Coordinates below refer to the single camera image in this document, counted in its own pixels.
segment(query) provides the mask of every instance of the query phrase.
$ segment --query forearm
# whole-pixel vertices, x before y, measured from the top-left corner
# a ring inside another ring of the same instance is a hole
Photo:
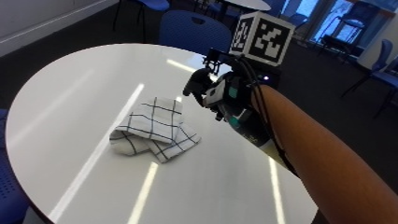
[[[280,145],[330,223],[398,223],[398,197],[349,146],[277,91],[261,92]]]

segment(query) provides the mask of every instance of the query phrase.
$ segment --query white cloth with black grid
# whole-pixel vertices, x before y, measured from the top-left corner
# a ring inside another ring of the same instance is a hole
[[[183,104],[156,97],[140,104],[111,134],[111,148],[128,156],[149,150],[167,162],[200,142],[183,122]]]

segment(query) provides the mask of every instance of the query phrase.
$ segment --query black wire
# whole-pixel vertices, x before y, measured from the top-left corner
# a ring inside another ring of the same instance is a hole
[[[296,169],[294,169],[293,165],[290,164],[290,162],[288,160],[287,152],[281,148],[281,146],[279,145],[279,143],[276,141],[273,123],[272,123],[272,120],[271,120],[268,107],[267,107],[267,104],[265,104],[265,101],[264,101],[264,95],[261,93],[261,88],[260,88],[259,81],[257,81],[256,71],[253,70],[253,67],[251,66],[251,64],[248,63],[248,61],[244,58],[240,57],[239,58],[239,62],[241,64],[241,67],[243,67],[243,69],[244,69],[244,71],[245,71],[245,73],[248,75],[248,78],[249,78],[252,86],[253,86],[255,98],[256,98],[256,103],[259,105],[261,121],[263,121],[263,124],[264,124],[264,126],[267,128],[267,132],[268,132],[268,134],[271,135],[271,138],[275,141],[275,147],[277,149],[279,156],[284,160],[285,165],[287,165],[288,169],[290,170],[290,172],[294,175],[297,175]]]

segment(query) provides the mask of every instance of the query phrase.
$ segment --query wall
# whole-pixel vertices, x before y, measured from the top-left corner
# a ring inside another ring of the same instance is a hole
[[[364,53],[358,58],[358,63],[365,66],[368,69],[372,69],[372,65],[377,61],[377,58],[381,53],[382,48],[382,40],[388,39],[393,43],[393,50],[389,55],[388,63],[397,57],[398,55],[398,38],[397,38],[397,30],[398,30],[398,16],[396,15],[386,23],[386,25],[380,30],[377,36],[373,38],[369,47],[365,49]]]
[[[115,3],[117,0],[0,0],[0,57]]]

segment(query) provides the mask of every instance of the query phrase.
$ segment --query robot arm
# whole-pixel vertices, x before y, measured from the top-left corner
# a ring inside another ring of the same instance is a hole
[[[212,81],[211,74],[219,74],[219,67],[227,63],[232,71]],[[269,122],[252,106],[253,89],[267,85],[268,76],[253,71],[244,56],[236,56],[215,49],[204,58],[204,68],[191,76],[184,88],[184,95],[195,95],[200,106],[217,113],[216,120],[229,122],[237,133],[245,137],[283,166],[294,174],[285,152],[275,143],[275,132]]]

